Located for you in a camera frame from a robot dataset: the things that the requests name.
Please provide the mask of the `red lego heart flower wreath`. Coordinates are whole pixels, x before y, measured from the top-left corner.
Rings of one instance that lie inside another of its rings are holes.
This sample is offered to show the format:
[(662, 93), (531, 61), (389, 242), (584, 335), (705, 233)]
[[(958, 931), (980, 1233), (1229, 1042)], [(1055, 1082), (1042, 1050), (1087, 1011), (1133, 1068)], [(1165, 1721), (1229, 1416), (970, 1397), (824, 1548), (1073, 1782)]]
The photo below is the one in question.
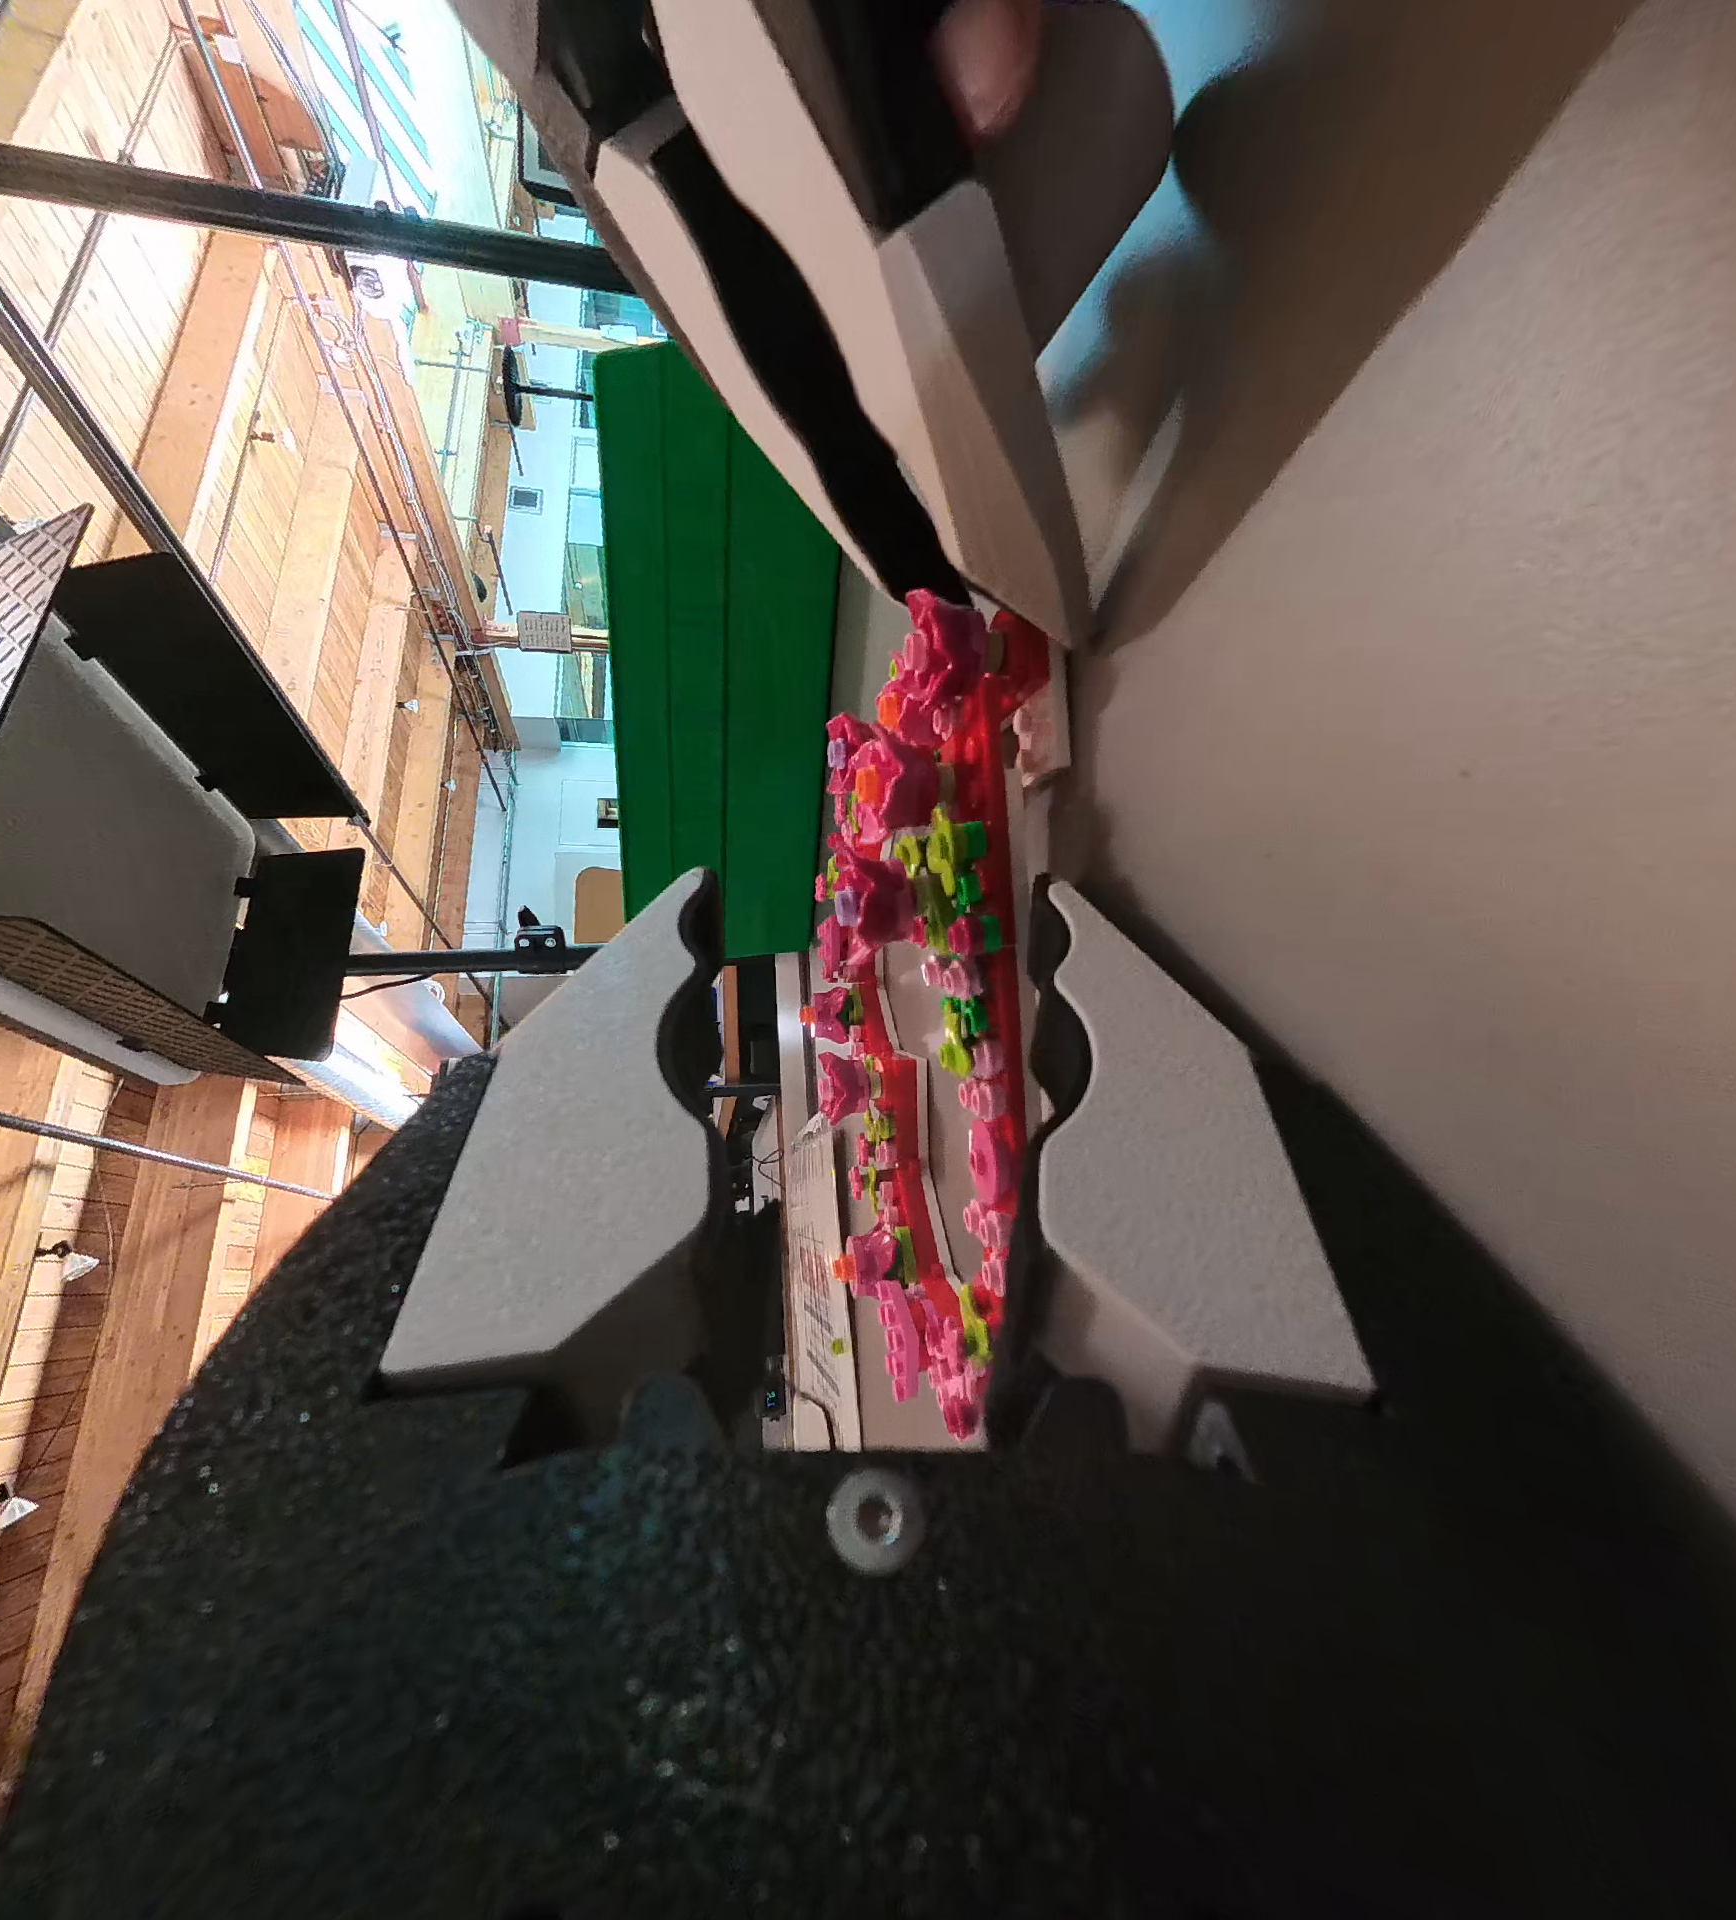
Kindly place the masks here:
[(880, 1339), (890, 1401), (980, 1443), (1031, 1132), (1020, 789), (1066, 763), (1048, 638), (928, 589), (867, 716), (826, 726), (812, 1082), (831, 1150), (836, 1303)]

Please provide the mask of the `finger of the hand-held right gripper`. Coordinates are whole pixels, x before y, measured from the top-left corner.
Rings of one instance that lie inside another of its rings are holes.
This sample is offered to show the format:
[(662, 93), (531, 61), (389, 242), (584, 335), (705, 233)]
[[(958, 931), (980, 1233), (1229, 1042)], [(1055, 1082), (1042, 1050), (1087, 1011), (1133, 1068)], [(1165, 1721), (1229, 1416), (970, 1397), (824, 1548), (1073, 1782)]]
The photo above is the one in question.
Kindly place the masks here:
[(814, 293), (867, 418), (963, 582), (1050, 638), (1092, 623), (1040, 352), (996, 208), (963, 171), (913, 212), (865, 214), (758, 4), (655, 4), (681, 115)]
[(591, 183), (625, 236), (640, 287), (854, 566), (888, 595), (968, 595), (808, 280), (730, 191), (695, 131), (630, 123), (600, 144)]

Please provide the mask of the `thick black pole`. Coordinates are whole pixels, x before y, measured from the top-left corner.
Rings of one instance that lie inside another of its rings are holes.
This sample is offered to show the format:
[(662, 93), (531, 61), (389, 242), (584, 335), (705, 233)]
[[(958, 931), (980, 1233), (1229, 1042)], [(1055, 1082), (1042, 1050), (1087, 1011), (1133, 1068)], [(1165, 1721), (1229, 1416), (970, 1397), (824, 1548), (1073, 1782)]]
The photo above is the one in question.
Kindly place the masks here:
[(516, 281), (635, 292), (607, 250), (591, 244), (6, 142), (0, 142), (0, 197), (303, 242)]

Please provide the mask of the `person's right hand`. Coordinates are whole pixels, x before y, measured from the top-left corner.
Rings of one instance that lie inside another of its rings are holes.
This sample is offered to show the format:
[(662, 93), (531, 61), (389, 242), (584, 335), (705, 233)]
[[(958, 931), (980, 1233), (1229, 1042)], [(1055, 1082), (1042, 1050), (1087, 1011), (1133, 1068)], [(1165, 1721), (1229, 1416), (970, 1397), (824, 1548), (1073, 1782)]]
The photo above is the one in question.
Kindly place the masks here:
[(1033, 90), (1042, 53), (1040, 1), (950, 1), (928, 33), (928, 57), (972, 142), (1000, 138)]

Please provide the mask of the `thin metal rod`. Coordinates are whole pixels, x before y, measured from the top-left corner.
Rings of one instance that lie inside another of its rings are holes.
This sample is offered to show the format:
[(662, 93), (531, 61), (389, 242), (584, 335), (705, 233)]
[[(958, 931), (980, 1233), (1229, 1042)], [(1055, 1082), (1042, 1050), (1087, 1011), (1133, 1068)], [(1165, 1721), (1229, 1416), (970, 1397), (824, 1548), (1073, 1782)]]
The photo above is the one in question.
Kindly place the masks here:
[(0, 1109), (0, 1133), (22, 1136), (27, 1139), (46, 1139), (64, 1146), (85, 1148), (89, 1154), (114, 1154), (139, 1164), (178, 1170), (222, 1183), (240, 1183), (303, 1198), (308, 1201), (327, 1203), (336, 1198), (327, 1188), (315, 1188), (293, 1179), (283, 1179), (267, 1171), (255, 1171), (242, 1164), (209, 1161), (179, 1154), (168, 1148), (154, 1148), (120, 1136), (71, 1128), (46, 1118), (16, 1116)]

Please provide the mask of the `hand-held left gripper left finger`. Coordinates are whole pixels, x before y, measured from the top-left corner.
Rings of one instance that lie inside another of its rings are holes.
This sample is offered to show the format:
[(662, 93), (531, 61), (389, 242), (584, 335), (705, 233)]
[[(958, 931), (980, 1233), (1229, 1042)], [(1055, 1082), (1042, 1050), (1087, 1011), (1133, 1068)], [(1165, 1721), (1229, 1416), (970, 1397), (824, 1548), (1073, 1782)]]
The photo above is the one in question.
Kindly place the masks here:
[(675, 875), (495, 1046), (388, 1390), (630, 1390), (705, 1351), (719, 888)]

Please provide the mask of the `black light stand pole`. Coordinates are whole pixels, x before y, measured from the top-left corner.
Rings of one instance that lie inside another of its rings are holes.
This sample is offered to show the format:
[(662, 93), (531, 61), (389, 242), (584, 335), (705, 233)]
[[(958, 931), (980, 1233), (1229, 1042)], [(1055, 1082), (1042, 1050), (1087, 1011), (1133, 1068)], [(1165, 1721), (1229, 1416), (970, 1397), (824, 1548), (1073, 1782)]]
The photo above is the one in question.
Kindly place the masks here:
[(461, 975), (558, 978), (601, 954), (601, 943), (569, 941), (560, 926), (520, 928), (509, 945), (354, 950), (344, 955), (344, 979), (431, 979)]

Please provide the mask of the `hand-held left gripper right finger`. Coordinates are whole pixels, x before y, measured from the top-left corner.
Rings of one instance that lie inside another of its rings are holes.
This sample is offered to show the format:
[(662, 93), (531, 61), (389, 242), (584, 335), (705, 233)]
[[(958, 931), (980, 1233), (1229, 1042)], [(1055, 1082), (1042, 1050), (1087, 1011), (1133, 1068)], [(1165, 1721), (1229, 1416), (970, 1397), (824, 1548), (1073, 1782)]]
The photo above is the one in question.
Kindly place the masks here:
[(1223, 1387), (1378, 1394), (1246, 1044), (1070, 882), (1030, 916), (1027, 1351), (1109, 1387), (1136, 1452), (1190, 1440)]

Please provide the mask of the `grey studio light panel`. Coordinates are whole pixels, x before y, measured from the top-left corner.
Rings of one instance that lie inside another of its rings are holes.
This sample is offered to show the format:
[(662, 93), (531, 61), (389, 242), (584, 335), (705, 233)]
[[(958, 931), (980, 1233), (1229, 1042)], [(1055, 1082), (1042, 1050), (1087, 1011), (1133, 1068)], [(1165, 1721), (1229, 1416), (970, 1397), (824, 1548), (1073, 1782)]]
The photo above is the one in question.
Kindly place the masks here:
[(76, 505), (0, 537), (0, 1019), (163, 1082), (326, 1061), (361, 814), (179, 558), (78, 561)]

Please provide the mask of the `green box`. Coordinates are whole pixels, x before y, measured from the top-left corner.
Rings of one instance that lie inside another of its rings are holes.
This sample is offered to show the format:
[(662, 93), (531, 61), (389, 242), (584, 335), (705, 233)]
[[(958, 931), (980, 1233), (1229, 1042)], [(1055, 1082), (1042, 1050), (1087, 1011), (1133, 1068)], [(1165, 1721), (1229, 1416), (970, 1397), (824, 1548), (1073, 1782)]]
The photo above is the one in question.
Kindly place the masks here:
[(674, 343), (593, 409), (623, 908), (708, 867), (730, 958), (808, 947), (842, 552)]

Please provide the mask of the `instruction booklet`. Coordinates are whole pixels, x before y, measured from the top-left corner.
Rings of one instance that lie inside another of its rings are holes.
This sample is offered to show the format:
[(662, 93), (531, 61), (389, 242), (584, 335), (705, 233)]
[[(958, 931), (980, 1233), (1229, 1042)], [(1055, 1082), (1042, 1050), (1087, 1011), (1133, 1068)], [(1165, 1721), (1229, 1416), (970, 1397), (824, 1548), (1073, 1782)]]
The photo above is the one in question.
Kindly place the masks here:
[(840, 1161), (829, 1121), (815, 1105), (818, 1042), (802, 1022), (809, 955), (778, 954), (773, 984), (788, 1445), (854, 1454), (862, 1447), (855, 1326), (848, 1286), (834, 1272), (845, 1251)]

